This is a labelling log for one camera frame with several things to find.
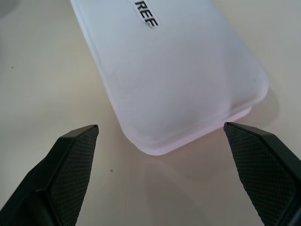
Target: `white countertop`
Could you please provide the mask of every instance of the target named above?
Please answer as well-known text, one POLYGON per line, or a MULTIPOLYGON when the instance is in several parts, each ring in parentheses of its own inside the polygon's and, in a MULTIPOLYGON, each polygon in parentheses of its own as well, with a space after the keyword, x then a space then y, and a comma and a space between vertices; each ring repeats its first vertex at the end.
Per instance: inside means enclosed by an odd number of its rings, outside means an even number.
MULTIPOLYGON (((213 2, 269 74, 267 97, 239 123, 275 133, 301 158, 301 1, 213 2)), ((0 0, 0 207, 58 137, 89 124, 100 133, 78 226, 263 225, 222 129, 161 157, 140 152, 69 1, 0 0)))

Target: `white plastic container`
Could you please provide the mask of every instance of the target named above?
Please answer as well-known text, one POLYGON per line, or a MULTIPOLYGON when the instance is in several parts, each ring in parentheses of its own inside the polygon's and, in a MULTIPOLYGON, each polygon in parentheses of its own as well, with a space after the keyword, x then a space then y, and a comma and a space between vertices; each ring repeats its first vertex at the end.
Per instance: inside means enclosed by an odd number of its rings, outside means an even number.
POLYGON ((71 0, 126 137, 166 154, 249 113, 268 79, 209 0, 71 0))

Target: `frosted plastic box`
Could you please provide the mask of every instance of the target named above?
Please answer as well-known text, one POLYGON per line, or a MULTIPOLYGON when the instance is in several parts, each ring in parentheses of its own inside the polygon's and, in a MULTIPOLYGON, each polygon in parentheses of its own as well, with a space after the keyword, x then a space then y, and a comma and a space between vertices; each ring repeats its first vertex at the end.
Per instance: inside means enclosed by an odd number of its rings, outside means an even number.
POLYGON ((209 0, 71 0, 126 137, 166 154, 249 113, 268 79, 209 0))

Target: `beige table surface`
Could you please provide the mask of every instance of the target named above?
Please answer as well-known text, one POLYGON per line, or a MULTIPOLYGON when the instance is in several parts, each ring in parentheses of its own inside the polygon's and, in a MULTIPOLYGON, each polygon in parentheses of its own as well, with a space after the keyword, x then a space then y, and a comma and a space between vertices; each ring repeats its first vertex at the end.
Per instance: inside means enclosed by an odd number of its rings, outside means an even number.
MULTIPOLYGON (((301 157, 301 1, 213 2, 269 73, 266 99, 239 122, 301 157)), ((221 129, 165 156, 140 152, 69 1, 0 0, 0 207, 59 136, 88 124, 100 133, 78 226, 263 225, 221 129)))

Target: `plastic container lid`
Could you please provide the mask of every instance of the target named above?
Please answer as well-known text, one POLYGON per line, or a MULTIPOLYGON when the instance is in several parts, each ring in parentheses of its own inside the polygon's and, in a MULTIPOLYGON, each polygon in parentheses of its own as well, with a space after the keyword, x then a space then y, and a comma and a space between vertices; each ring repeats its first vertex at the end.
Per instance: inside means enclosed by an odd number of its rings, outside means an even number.
POLYGON ((209 0, 71 0, 126 137, 168 153, 245 116, 259 61, 209 0))

